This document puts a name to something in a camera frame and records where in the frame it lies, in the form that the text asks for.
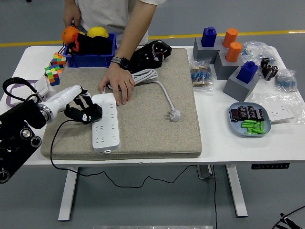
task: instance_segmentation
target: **orange cylinder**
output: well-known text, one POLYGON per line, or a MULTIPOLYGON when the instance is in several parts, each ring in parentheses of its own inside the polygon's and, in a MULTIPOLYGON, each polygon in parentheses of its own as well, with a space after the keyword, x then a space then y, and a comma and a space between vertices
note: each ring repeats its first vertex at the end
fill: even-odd
POLYGON ((243 45, 241 43, 239 43, 239 42, 232 42, 230 44, 228 53, 225 56, 225 59, 228 62, 232 62, 232 63, 236 62, 238 60, 238 57, 239 57, 239 54, 240 54, 242 48, 243 48, 243 45))
POLYGON ((227 33, 225 34, 223 46, 226 48, 230 47, 230 44, 234 41, 236 41, 238 35, 238 30, 234 28, 229 28, 227 30, 227 33))

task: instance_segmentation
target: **wristwatch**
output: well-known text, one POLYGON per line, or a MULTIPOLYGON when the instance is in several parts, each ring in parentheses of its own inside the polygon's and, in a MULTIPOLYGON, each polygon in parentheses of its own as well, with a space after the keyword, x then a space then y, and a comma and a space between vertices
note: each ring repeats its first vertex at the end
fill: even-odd
POLYGON ((124 57, 123 58, 119 58, 119 57, 114 56, 112 58, 111 62, 117 63, 124 70, 128 70, 128 68, 129 68, 129 60, 127 60, 124 57))

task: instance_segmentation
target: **person's hand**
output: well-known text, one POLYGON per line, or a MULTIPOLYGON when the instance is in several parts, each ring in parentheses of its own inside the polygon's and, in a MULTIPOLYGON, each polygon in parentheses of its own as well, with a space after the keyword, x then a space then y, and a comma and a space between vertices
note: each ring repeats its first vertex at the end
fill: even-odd
POLYGON ((63 10, 63 22, 65 27, 74 26, 76 29, 79 28, 81 11, 80 8, 75 4, 74 0, 66 0, 65 7, 63 10))
POLYGON ((117 105, 120 105, 119 87, 122 91, 122 104, 132 99, 134 80, 128 70, 120 68, 116 63, 111 63, 104 77, 102 78, 99 89, 101 93, 107 84, 111 84, 114 98, 117 105))

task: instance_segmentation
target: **white table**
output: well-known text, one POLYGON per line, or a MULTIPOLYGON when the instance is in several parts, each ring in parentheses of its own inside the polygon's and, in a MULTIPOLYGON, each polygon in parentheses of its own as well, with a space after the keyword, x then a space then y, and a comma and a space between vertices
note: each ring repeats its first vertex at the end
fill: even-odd
MULTIPOLYGON (((179 46, 193 58, 192 46, 179 46)), ((61 47, 29 47, 25 50, 13 77, 38 80, 44 74, 53 55, 61 47)), ((261 138, 245 138, 234 134, 229 123, 228 109, 235 99, 222 92, 226 81, 215 80, 215 87, 209 93, 195 93, 202 153, 197 158, 130 159, 109 161, 54 160, 54 163, 78 170, 78 167, 130 166, 130 165, 210 165, 225 164, 232 189, 235 211, 238 217, 246 217, 247 211, 235 165, 238 163, 290 163, 305 162, 305 125, 272 125, 270 132, 261 138)), ((259 81, 253 93, 274 93, 273 83, 259 81)), ((5 103, 6 95, 0 101, 1 113, 9 110, 5 103)), ((43 136, 45 127, 33 130, 43 136)), ((24 164, 24 167, 51 166, 49 159, 38 149, 24 164)), ((68 172, 63 193, 60 221, 70 218, 70 211, 76 182, 76 174, 68 172)))

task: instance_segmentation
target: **rubik's cube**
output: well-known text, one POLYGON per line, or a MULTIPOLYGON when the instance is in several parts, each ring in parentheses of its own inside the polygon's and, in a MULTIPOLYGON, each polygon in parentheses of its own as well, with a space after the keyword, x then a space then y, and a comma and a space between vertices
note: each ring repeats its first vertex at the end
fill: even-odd
POLYGON ((52 65, 58 64, 61 68, 64 67, 67 60, 63 55, 59 55, 58 52, 56 52, 53 56, 53 59, 51 61, 52 65))
POLYGON ((48 77, 51 86, 59 85, 60 77, 62 76, 62 70, 59 64, 51 65, 44 69, 45 76, 48 77))

